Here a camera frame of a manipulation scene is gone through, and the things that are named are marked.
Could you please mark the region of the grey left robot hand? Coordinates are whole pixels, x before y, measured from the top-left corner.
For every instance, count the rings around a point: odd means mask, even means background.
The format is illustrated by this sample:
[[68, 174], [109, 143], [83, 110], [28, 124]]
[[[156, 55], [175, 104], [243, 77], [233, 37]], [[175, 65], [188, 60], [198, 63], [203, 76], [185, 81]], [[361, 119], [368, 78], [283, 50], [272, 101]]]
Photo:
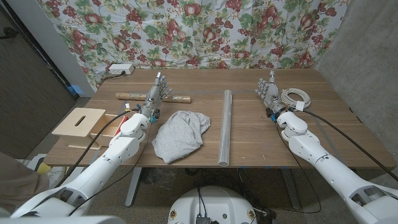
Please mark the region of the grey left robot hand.
[[154, 85], [146, 94], [144, 104], [141, 107], [141, 114], [146, 116], [150, 123], [154, 123], [160, 115], [160, 107], [172, 89], [168, 89], [165, 76], [157, 73]]

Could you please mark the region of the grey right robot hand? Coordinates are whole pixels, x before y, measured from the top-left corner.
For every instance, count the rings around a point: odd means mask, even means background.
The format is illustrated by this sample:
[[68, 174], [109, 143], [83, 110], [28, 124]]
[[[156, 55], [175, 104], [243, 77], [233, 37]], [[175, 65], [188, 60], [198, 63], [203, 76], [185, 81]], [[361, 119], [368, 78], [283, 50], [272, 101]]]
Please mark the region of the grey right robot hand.
[[280, 91], [275, 84], [275, 73], [270, 71], [269, 80], [259, 79], [258, 89], [255, 92], [262, 99], [266, 107], [266, 115], [268, 118], [276, 120], [281, 114], [286, 112], [287, 105], [282, 101]]

